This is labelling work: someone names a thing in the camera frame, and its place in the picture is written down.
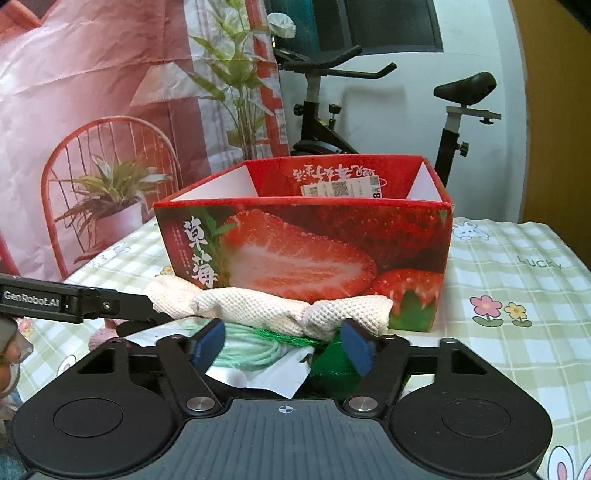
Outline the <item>person left hand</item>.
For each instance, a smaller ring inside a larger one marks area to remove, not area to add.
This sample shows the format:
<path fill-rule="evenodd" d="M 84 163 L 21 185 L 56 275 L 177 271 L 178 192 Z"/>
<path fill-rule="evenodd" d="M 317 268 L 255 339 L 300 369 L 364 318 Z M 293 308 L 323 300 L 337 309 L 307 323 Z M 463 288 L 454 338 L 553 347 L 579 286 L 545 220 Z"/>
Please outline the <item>person left hand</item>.
<path fill-rule="evenodd" d="M 10 420 L 18 409 L 15 391 L 21 364 L 33 352 L 33 345 L 21 334 L 13 318 L 1 316 L 1 420 Z"/>

